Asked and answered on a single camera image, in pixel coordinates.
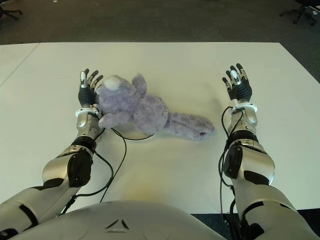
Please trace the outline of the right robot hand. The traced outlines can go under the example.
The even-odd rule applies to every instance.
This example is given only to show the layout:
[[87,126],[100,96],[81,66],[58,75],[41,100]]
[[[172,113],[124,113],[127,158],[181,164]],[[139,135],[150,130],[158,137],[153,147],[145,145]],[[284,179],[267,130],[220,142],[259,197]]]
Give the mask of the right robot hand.
[[228,78],[223,77],[222,81],[226,86],[229,99],[249,102],[252,96],[252,88],[242,65],[239,63],[236,64],[236,67],[231,65],[225,73]]

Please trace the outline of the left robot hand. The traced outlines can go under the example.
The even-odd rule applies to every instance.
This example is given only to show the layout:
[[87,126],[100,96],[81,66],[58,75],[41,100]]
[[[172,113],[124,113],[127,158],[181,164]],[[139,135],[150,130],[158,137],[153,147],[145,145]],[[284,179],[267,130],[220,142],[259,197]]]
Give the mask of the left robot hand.
[[97,103],[96,86],[103,79],[103,75],[99,75],[99,71],[95,70],[90,73],[87,68],[80,72],[80,85],[78,91],[78,100],[80,105],[84,108],[85,106],[93,106]]

